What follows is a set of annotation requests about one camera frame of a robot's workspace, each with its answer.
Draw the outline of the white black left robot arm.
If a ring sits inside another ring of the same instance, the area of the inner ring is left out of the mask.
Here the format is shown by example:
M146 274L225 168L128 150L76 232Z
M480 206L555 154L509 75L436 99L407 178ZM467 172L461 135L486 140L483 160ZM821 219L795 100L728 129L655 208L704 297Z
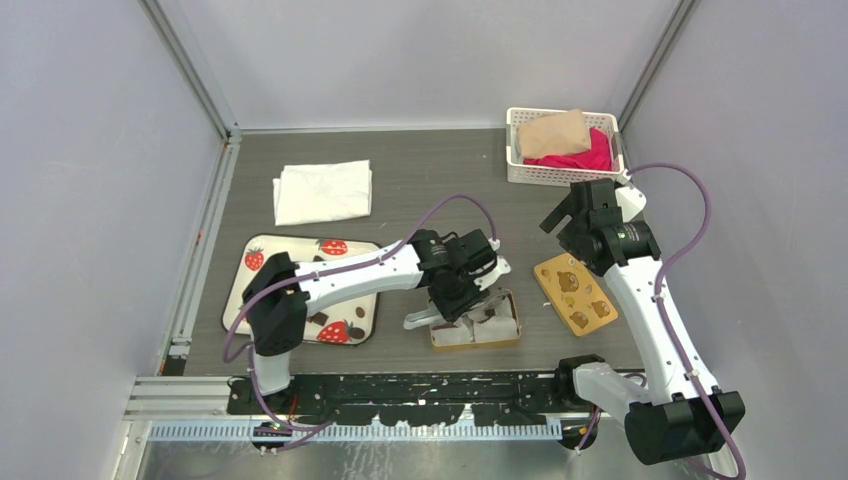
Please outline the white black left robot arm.
M242 294L238 318L250 326L252 398L269 413L292 397L290 357L304 340L308 318L336 304L390 291L425 289L426 309L407 315L407 330L454 323L481 306L493 285L510 273L500 242L475 229L441 236L419 229L366 254L321 262L294 262L286 252L269 259Z

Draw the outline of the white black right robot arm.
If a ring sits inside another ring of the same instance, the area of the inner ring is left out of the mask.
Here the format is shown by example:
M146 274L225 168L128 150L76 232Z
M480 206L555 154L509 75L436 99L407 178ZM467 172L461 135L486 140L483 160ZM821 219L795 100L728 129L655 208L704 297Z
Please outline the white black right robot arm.
M664 279L660 247L643 221L628 221L611 179L574 183L541 222L560 246L603 279L621 306L642 359L645 386L600 356L560 360L552 390L565 409L594 405L621 423L645 465L720 451L746 413L688 337Z

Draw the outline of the gold bear print lid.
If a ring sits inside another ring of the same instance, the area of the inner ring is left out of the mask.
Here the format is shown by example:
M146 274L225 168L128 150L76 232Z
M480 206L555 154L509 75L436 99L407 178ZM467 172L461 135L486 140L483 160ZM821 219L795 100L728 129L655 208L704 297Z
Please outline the gold bear print lid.
M562 322L577 337L615 321L619 313L593 274L563 253L533 267L533 275Z

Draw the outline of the silver metal tongs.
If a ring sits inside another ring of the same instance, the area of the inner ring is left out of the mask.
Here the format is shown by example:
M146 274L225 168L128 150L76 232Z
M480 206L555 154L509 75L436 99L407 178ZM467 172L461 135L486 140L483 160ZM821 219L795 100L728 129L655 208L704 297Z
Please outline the silver metal tongs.
M432 327L441 324L453 324L457 321L457 316L445 316L430 301L424 310L408 314L403 320L403 328L405 330L414 330L421 327Z

